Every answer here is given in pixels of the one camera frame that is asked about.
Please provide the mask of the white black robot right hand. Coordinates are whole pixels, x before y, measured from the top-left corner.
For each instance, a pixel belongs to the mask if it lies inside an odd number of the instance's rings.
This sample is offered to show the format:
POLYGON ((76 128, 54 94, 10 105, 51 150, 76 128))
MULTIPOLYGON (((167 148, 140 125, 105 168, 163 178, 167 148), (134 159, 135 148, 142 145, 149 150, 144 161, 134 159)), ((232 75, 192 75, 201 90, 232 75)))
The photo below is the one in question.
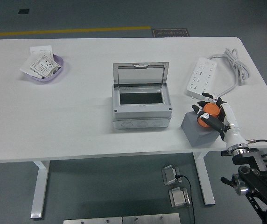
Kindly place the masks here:
POLYGON ((230 155, 236 156, 247 153, 249 149, 248 143, 240 134, 240 128, 231 106, 223 101, 221 97, 214 97, 204 92, 202 95, 209 98, 210 102, 199 101, 198 105, 192 106, 197 118, 220 133, 221 139, 226 143, 226 150, 230 155), (218 117, 204 109, 209 103, 218 107, 218 117))

